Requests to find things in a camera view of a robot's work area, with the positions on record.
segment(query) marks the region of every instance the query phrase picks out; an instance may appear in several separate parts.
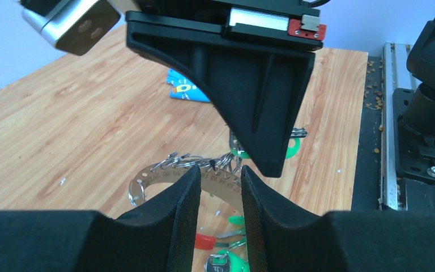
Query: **wood grain surface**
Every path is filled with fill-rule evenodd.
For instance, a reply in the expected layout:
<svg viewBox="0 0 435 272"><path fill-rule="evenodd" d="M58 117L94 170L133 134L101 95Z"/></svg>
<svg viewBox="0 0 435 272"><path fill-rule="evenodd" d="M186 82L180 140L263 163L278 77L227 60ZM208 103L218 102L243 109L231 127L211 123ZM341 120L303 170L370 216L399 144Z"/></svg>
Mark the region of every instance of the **wood grain surface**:
<svg viewBox="0 0 435 272"><path fill-rule="evenodd" d="M170 99L167 68L132 53L124 38L121 27L85 56L64 56L0 90L0 209L96 209L115 218L132 208L128 185L143 167L173 151L229 151L212 105ZM280 179L265 179L317 214L351 207L366 60L363 52L317 52L296 121L309 136ZM233 214L203 192L198 232L232 228ZM209 254L195 251L193 271Z"/></svg>

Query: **metal key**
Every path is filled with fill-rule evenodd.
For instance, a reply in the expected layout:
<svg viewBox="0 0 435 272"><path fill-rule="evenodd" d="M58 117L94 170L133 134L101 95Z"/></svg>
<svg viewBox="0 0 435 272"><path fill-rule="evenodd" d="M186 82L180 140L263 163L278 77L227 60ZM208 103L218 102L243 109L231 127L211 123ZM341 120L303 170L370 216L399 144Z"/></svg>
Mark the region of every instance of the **metal key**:
<svg viewBox="0 0 435 272"><path fill-rule="evenodd" d="M243 239L241 239L241 240L239 240L237 242L231 243L229 245L229 247L227 248L227 250L238 248L238 247L240 247L242 245L245 245L246 243L248 243L248 239L246 237L244 237Z"/></svg>
<svg viewBox="0 0 435 272"><path fill-rule="evenodd" d="M240 229L237 229L237 230L234 230L234 231L228 231L228 232L225 232L225 233L221 233L221 234L216 235L216 238L218 238L218 239L224 239L224 238L228 238L228 237L232 237L232 236L237 236L237 235L240 235L240 236L246 235L246 229L245 228L240 228Z"/></svg>
<svg viewBox="0 0 435 272"><path fill-rule="evenodd" d="M291 131L291 138L306 138L308 136L308 132L306 131L306 129L300 128L293 128L293 130Z"/></svg>
<svg viewBox="0 0 435 272"><path fill-rule="evenodd" d="M205 272L230 272L231 262L227 254L211 254L204 265Z"/></svg>

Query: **black plastic bracket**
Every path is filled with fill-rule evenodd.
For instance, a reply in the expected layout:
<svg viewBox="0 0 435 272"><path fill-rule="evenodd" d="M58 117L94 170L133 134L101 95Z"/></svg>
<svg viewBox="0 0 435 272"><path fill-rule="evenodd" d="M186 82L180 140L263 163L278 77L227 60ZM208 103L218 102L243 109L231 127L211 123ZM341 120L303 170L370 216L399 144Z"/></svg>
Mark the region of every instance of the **black plastic bracket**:
<svg viewBox="0 0 435 272"><path fill-rule="evenodd" d="M396 172L399 177L435 185L435 177L427 174L427 169L435 166L435 146L426 146L423 137L408 131L402 122L414 95L414 91L400 88L393 93Z"/></svg>
<svg viewBox="0 0 435 272"><path fill-rule="evenodd" d="M28 10L32 10L33 12L45 17L48 13L52 11L59 3L65 0L20 0L19 3Z"/></svg>
<svg viewBox="0 0 435 272"><path fill-rule="evenodd" d="M126 21L127 46L190 79L261 173L280 177L314 66L314 53L303 50L316 50L322 43L299 37L289 42L284 31L273 29L266 30L272 33L267 44L228 39L226 28L217 24L134 11L126 13ZM246 27L259 29L241 29Z"/></svg>
<svg viewBox="0 0 435 272"><path fill-rule="evenodd" d="M435 211L435 185L403 178L398 180L399 202L407 211Z"/></svg>
<svg viewBox="0 0 435 272"><path fill-rule="evenodd" d="M0 211L0 271L191 271L200 194L193 167L115 220L98 211Z"/></svg>

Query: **blue card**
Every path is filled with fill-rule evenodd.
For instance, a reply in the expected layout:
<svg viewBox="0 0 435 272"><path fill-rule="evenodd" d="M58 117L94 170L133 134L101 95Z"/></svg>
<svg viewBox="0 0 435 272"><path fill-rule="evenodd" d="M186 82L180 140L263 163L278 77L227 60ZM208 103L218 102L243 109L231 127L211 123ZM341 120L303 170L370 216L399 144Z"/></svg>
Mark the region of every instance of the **blue card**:
<svg viewBox="0 0 435 272"><path fill-rule="evenodd" d="M168 71L168 78L166 82L172 85L172 89L169 94L171 98L210 102L204 93L196 85L194 85L194 83L172 69Z"/></svg>

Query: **metal key ring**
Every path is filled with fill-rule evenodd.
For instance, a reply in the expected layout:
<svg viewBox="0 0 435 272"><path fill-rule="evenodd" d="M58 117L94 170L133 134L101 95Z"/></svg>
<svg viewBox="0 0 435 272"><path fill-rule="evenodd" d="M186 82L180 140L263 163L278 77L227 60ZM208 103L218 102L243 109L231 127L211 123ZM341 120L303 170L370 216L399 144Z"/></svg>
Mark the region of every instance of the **metal key ring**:
<svg viewBox="0 0 435 272"><path fill-rule="evenodd" d="M150 173L152 168L153 165L145 167L130 182L128 196L133 206L142 205L146 201L145 191L149 186L159 183L174 183L189 170L188 168L162 169L157 167L154 172ZM223 169L217 169L217 171L218 175L215 175L214 171L209 173L206 171L201 172L202 190L221 198L241 215L244 214L240 179L231 173L228 173L230 178L224 178L224 172L226 171Z"/></svg>
<svg viewBox="0 0 435 272"><path fill-rule="evenodd" d="M201 162L204 158L201 156L188 156L185 161L178 161L173 167L187 168Z"/></svg>
<svg viewBox="0 0 435 272"><path fill-rule="evenodd" d="M150 171L152 173L156 172L156 168L157 167L159 167L159 166L163 165L164 163L168 162L169 160L171 160L171 158L174 158L176 155L177 155L177 152L173 152L173 153L169 154L168 157L165 160L161 161L160 163L156 163L156 164L152 165L152 167L150 168Z"/></svg>
<svg viewBox="0 0 435 272"><path fill-rule="evenodd" d="M169 162L167 162L167 163L163 163L160 167L162 168L162 169L166 169L166 167L168 167L168 166L170 166L170 165L174 165L174 164L177 164L177 163L179 163L180 161L182 161L182 160L184 160L184 159L186 159L186 158L188 158L188 157L190 157L191 156L191 153L186 153L186 154L184 154L184 155L182 155L182 156L179 156L179 157L174 157L174 159L172 159L172 160L169 160Z"/></svg>

